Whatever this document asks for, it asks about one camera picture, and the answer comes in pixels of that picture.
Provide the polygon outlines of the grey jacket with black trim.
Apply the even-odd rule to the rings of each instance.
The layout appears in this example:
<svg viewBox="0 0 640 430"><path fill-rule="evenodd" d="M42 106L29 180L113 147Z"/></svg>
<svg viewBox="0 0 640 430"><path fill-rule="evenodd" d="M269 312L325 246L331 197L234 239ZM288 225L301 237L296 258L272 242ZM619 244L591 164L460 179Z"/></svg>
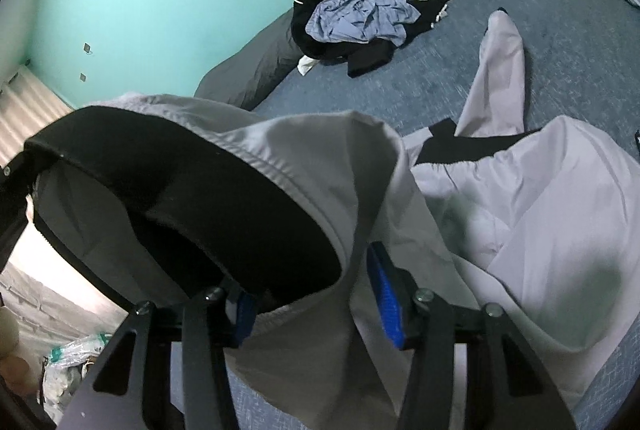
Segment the grey jacket with black trim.
<svg viewBox="0 0 640 430"><path fill-rule="evenodd" d="M408 136L357 111L262 119L129 95L29 138L43 232L118 304L232 285L252 332L236 376L311 429L390 429L411 355L384 328L366 252L448 303L500 305L579 429L639 373L639 165L558 116L524 125L518 29L493 12L458 121Z"/></svg>

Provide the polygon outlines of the pile of dark clothes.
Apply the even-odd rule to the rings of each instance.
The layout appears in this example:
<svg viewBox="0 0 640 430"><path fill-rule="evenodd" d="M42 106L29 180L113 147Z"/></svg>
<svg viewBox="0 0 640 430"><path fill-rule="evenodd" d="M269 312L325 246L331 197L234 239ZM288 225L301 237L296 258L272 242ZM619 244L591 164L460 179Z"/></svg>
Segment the pile of dark clothes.
<svg viewBox="0 0 640 430"><path fill-rule="evenodd" d="M397 49L431 31L450 0L294 0L290 30L303 53L297 71L347 64L358 78L392 61Z"/></svg>

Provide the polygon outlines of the plastic bag on floor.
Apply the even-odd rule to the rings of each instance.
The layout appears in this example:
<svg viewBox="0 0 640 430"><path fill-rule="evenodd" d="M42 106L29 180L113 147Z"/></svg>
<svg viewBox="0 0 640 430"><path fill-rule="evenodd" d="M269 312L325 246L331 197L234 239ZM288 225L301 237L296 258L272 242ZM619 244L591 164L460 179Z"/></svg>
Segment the plastic bag on floor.
<svg viewBox="0 0 640 430"><path fill-rule="evenodd" d="M98 332L52 349L42 378L45 408L60 414L64 412L111 338L107 332Z"/></svg>

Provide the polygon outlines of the blue patterned bed sheet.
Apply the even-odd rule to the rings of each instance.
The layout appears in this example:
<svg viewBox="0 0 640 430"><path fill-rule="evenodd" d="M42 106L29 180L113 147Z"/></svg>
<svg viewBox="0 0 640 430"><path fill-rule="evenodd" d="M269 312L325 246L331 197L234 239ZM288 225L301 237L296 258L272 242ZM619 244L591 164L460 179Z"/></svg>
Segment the blue patterned bed sheet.
<svg viewBox="0 0 640 430"><path fill-rule="evenodd" d="M456 117L514 147L416 173L447 248L508 300L583 429L639 373L639 13L623 0L454 0L387 66L300 75L258 36L196 96L268 118L354 109L401 134Z"/></svg>

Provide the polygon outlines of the light blue shirt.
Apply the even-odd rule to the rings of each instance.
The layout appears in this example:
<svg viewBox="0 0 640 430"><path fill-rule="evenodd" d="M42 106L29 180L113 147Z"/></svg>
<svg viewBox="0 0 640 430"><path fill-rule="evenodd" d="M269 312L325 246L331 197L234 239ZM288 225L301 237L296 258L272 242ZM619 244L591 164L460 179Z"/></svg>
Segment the light blue shirt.
<svg viewBox="0 0 640 430"><path fill-rule="evenodd" d="M305 32L320 43L384 40L399 47L407 40L405 26L416 23L420 15L408 0L322 0Z"/></svg>

